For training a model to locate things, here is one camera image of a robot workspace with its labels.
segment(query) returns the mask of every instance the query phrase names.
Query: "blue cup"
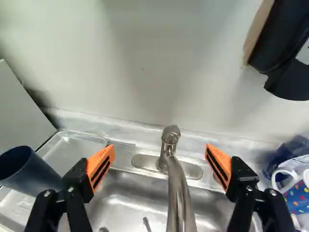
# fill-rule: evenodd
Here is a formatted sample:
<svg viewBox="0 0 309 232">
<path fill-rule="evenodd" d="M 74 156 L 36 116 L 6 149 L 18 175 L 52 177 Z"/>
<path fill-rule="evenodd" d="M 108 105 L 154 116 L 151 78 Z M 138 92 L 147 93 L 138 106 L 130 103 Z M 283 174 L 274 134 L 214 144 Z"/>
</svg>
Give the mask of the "blue cup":
<svg viewBox="0 0 309 232">
<path fill-rule="evenodd" d="M 0 155 L 0 185 L 33 197 L 47 189 L 63 189 L 61 176 L 28 146 Z"/>
<path fill-rule="evenodd" d="M 301 175 L 297 175 L 293 170 L 277 170 L 272 176 L 272 181 L 275 180 L 276 173 L 289 174 L 292 177 L 292 181 L 281 189 L 272 182 L 273 188 L 283 194 L 290 213 L 295 215 L 309 213 L 309 169 Z"/>
</svg>

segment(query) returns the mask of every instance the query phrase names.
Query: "stainless steel sink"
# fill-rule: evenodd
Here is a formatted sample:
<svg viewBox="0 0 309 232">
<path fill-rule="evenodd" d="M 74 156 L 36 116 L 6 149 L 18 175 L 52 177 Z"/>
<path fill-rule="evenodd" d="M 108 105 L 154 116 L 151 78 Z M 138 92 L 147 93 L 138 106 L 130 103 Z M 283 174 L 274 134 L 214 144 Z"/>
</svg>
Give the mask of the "stainless steel sink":
<svg viewBox="0 0 309 232">
<path fill-rule="evenodd" d="M 223 232 L 233 204 L 216 191 L 190 188 L 199 232 Z M 110 170 L 100 192 L 87 208 L 94 231 L 148 232 L 144 218 L 153 232 L 166 230 L 168 185 L 166 180 L 140 174 Z M 252 225 L 250 231 L 256 231 Z"/>
<path fill-rule="evenodd" d="M 137 154 L 155 157 L 160 155 L 159 152 L 139 149 L 133 145 L 115 143 L 115 161 L 96 191 L 95 197 L 86 205 L 94 232 L 166 231 L 168 176 L 134 167 L 131 160 Z M 187 180 L 197 230 L 225 232 L 234 204 L 226 198 L 219 184 L 213 180 L 211 169 L 205 160 L 182 156 L 177 158 L 181 163 L 195 164 L 203 171 L 200 179 Z M 15 231 L 22 231 L 33 201 L 34 198 L 17 192 L 8 194 L 0 201 L 0 224 Z M 20 207 L 21 202 L 24 202 L 23 208 Z M 14 204 L 18 205 L 22 214 L 16 213 L 16 207 L 13 209 Z M 61 219 L 59 231 L 69 231 L 65 216 Z M 253 216 L 250 231 L 261 231 L 256 215 Z"/>
</svg>

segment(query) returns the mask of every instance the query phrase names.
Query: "faucet handle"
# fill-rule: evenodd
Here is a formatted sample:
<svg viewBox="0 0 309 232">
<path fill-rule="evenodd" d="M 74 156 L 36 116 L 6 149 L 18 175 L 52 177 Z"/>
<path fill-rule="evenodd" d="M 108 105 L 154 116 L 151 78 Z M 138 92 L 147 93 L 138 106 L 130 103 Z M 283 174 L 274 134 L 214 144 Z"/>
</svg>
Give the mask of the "faucet handle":
<svg viewBox="0 0 309 232">
<path fill-rule="evenodd" d="M 165 144 L 173 145 L 178 143 L 180 136 L 179 127 L 177 125 L 171 125 L 164 128 L 161 139 Z"/>
</svg>

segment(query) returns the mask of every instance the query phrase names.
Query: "white wall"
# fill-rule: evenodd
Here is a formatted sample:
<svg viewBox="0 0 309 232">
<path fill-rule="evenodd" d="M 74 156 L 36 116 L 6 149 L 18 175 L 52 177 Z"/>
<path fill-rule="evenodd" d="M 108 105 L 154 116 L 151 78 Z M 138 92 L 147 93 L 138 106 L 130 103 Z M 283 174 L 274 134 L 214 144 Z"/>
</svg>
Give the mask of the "white wall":
<svg viewBox="0 0 309 232">
<path fill-rule="evenodd" d="M 309 102 L 241 67 L 261 1 L 2 0 L 0 54 L 50 107 L 277 141 Z"/>
</svg>

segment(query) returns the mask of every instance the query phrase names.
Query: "dark blue cup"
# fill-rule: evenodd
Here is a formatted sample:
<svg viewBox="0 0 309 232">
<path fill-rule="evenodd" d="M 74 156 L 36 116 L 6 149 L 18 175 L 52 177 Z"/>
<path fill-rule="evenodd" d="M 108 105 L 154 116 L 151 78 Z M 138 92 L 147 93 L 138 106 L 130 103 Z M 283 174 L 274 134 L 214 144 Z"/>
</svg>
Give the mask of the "dark blue cup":
<svg viewBox="0 0 309 232">
<path fill-rule="evenodd" d="M 0 185 L 34 197 L 47 189 L 63 189 L 61 176 L 28 146 L 0 155 Z"/>
</svg>

